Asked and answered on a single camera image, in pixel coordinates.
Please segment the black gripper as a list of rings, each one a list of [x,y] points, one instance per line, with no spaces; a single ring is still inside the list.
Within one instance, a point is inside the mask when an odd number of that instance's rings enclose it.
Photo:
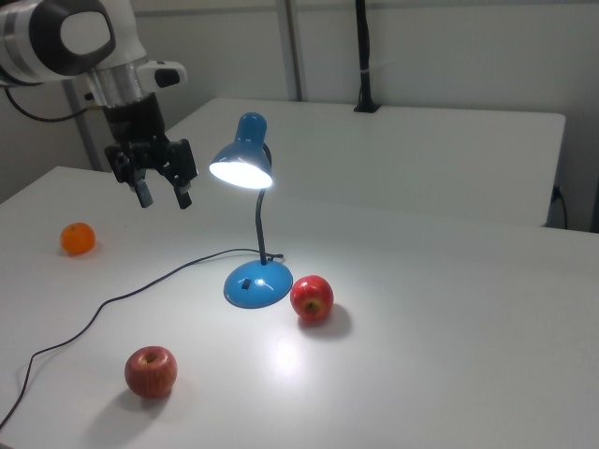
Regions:
[[[128,142],[164,142],[165,123],[154,93],[120,106],[104,107],[104,116],[114,142],[104,153],[117,182],[126,184],[137,196],[142,208],[153,204],[145,181],[146,169],[131,150]],[[192,204],[189,194],[197,167],[187,139],[167,141],[160,157],[159,173],[172,185],[181,210]]]

